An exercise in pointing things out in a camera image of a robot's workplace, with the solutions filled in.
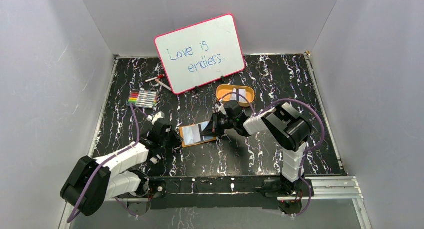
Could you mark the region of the orange leather card holder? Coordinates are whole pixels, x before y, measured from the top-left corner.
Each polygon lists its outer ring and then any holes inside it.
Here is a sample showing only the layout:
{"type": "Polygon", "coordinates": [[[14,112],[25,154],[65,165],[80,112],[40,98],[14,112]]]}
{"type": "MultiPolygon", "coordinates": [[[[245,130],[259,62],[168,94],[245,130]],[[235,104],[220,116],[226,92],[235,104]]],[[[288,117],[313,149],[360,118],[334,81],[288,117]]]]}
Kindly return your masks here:
{"type": "Polygon", "coordinates": [[[182,137],[182,147],[186,148],[216,141],[216,137],[201,135],[201,132],[206,128],[208,123],[209,122],[205,121],[197,124],[181,126],[179,128],[179,132],[182,137]]]}

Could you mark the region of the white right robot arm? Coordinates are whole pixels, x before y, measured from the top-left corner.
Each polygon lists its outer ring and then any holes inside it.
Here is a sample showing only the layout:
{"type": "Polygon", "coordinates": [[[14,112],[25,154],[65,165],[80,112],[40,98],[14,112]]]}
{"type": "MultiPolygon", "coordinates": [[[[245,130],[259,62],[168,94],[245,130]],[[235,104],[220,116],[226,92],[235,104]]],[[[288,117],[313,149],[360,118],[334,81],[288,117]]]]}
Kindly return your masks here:
{"type": "Polygon", "coordinates": [[[306,143],[312,132],[311,124],[291,103],[293,99],[281,99],[258,115],[247,116],[236,100],[218,104],[201,136],[221,137],[226,130],[250,137],[269,132],[282,147],[283,165],[280,182],[264,185],[265,192],[281,192],[295,196],[302,188],[306,143]]]}

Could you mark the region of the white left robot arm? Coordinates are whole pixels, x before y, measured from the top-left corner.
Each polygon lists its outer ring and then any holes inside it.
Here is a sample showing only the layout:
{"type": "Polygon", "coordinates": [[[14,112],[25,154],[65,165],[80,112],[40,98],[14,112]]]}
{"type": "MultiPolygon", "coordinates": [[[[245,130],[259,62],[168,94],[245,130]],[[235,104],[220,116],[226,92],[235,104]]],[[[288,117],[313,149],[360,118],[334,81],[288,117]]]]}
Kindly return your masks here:
{"type": "Polygon", "coordinates": [[[74,216],[91,216],[105,201],[123,194],[147,195],[148,176],[132,168],[146,162],[156,165],[163,159],[163,150],[182,144],[182,138],[163,113],[149,116],[148,120],[152,128],[138,142],[105,156],[78,160],[60,191],[60,197],[74,207],[74,216]]]}

